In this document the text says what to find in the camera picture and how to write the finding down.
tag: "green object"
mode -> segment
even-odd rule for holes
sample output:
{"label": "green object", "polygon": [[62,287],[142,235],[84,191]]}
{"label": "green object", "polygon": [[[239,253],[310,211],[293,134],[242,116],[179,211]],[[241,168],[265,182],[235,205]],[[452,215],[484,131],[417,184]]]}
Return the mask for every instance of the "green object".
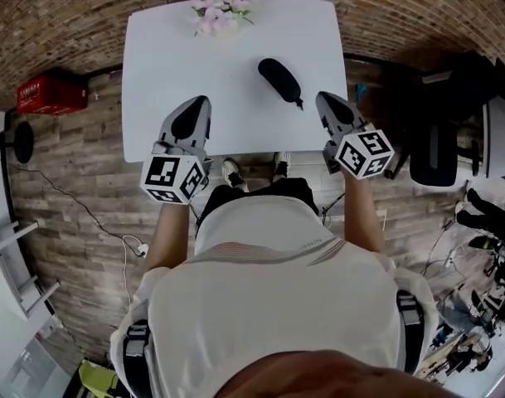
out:
{"label": "green object", "polygon": [[108,394],[110,388],[118,385],[118,375],[114,370],[92,364],[86,360],[79,367],[81,383],[97,398],[114,398]]}

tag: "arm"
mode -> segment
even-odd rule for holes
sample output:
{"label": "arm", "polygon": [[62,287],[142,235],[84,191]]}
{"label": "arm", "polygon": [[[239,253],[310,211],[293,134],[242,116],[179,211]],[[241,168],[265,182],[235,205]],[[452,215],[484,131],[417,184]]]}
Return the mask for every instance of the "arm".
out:
{"label": "arm", "polygon": [[371,252],[386,253],[385,237],[377,220],[368,180],[357,180],[344,173],[344,236],[347,241]]}
{"label": "arm", "polygon": [[145,271],[157,267],[174,269],[184,262],[188,231],[189,206],[164,203],[145,259]]}

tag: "white cable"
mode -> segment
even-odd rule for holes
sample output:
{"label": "white cable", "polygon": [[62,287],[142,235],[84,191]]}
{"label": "white cable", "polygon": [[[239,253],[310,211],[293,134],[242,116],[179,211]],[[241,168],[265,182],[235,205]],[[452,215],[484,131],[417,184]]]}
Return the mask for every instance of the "white cable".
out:
{"label": "white cable", "polygon": [[132,298],[130,297],[130,292],[129,288],[127,287],[127,245],[125,244],[125,237],[132,237],[133,239],[136,239],[139,243],[139,245],[142,245],[142,241],[136,237],[135,235],[124,235],[121,238],[121,243],[123,244],[123,249],[125,250],[125,255],[124,255],[124,265],[123,265],[123,279],[124,279],[124,285],[125,285],[125,292],[127,292],[127,296],[129,297],[129,306],[133,302]]}

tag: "flower bouquet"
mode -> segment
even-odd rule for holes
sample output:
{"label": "flower bouquet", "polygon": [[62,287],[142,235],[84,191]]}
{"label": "flower bouquet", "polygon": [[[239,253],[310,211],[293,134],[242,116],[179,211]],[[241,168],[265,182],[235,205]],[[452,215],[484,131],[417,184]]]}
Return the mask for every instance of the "flower bouquet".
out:
{"label": "flower bouquet", "polygon": [[215,34],[234,29],[239,19],[254,24],[246,17],[252,10],[252,3],[258,0],[192,0],[192,8],[197,14],[194,22],[197,34]]}

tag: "floor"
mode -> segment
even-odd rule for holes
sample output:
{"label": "floor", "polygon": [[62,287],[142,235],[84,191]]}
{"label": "floor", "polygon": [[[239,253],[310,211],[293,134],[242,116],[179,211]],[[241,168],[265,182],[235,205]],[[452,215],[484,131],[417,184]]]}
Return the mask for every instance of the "floor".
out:
{"label": "floor", "polygon": [[[350,90],[364,82],[369,93],[362,101],[362,112],[370,118],[386,118],[377,96],[382,94],[380,68],[347,63]],[[121,71],[102,75],[90,82],[90,104],[77,114],[26,116],[35,133],[36,149],[27,170],[40,170],[57,190],[39,173],[10,167],[12,197],[23,224],[38,221],[39,229],[27,235],[26,246],[36,271],[45,286],[59,280],[61,287],[51,297],[51,304],[64,324],[44,341],[46,348],[69,372],[77,367],[82,353],[105,362],[109,335],[117,328],[128,307],[124,288],[124,247],[117,235],[135,235],[149,242],[159,205],[147,199],[138,187],[141,163],[123,159],[121,127]],[[250,188],[267,185],[272,174],[272,154],[236,156]],[[192,202],[197,214],[202,212],[213,188],[223,183],[221,158],[211,171],[209,187]],[[304,177],[318,207],[332,202],[343,190],[340,175],[329,175],[322,154],[294,153],[292,177]],[[453,219],[454,205],[464,195],[464,184],[441,191],[416,186],[407,168],[394,182],[374,178],[376,208],[384,224],[389,255],[398,265],[421,271],[432,251],[431,260],[445,259],[458,248],[457,270],[433,264],[427,272],[436,295],[468,278],[478,290],[490,279],[482,269],[489,261],[482,252],[468,251],[461,245],[476,235],[453,225],[443,235],[443,226]],[[477,180],[482,196],[505,206],[505,181]],[[68,192],[77,199],[67,196]],[[342,235],[340,201],[328,213],[326,225]],[[101,230],[90,215],[108,232]],[[194,216],[190,217],[190,244],[194,245]],[[143,260],[127,254],[126,278],[132,294],[143,275]]]}

